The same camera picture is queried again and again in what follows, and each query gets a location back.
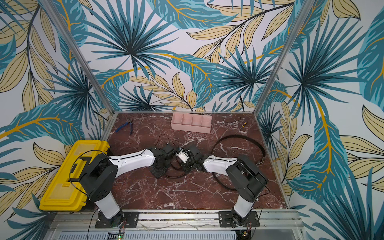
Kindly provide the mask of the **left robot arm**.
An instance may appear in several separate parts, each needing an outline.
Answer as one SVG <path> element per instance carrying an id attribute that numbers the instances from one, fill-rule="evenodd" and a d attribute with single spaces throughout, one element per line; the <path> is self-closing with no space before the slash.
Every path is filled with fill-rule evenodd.
<path id="1" fill-rule="evenodd" d="M 150 168 L 154 177 L 163 177 L 171 167 L 171 160 L 175 155 L 175 148 L 169 144 L 161 149 L 147 148 L 122 156 L 108 157 L 100 153 L 85 165 L 79 183 L 90 201 L 96 204 L 106 219 L 120 220 L 123 212 L 112 194 L 115 179 L 125 173 L 146 167 Z"/>

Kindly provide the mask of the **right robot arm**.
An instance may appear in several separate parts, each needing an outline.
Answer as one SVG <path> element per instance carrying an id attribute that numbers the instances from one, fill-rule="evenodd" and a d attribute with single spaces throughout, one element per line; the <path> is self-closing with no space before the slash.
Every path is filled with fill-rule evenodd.
<path id="1" fill-rule="evenodd" d="M 177 157 L 186 173 L 192 170 L 211 174 L 220 174 L 230 178 L 239 196 L 233 207 L 233 216 L 245 220 L 253 209 L 254 203 L 267 188 L 268 179 L 248 157 L 221 158 L 204 155 L 195 145 L 178 148 Z"/>

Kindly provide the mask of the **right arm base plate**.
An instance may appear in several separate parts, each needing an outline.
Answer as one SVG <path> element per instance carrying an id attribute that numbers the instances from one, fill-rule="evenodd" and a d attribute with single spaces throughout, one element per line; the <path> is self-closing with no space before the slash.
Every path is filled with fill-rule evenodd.
<path id="1" fill-rule="evenodd" d="M 220 211 L 219 223 L 221 228 L 237 228 L 237 227 L 259 227 L 260 221 L 258 213 L 255 211 L 249 212 L 245 217 L 241 217 L 234 210 Z"/>

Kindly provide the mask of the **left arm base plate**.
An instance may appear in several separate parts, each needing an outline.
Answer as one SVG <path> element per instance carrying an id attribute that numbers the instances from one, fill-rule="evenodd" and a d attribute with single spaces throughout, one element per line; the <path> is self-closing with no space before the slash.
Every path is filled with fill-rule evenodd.
<path id="1" fill-rule="evenodd" d="M 138 212 L 122 212 L 120 211 L 111 219 L 108 219 L 102 212 L 98 213 L 97 221 L 95 224 L 96 229 L 117 229 L 127 228 L 134 229 L 137 227 L 139 219 Z"/>

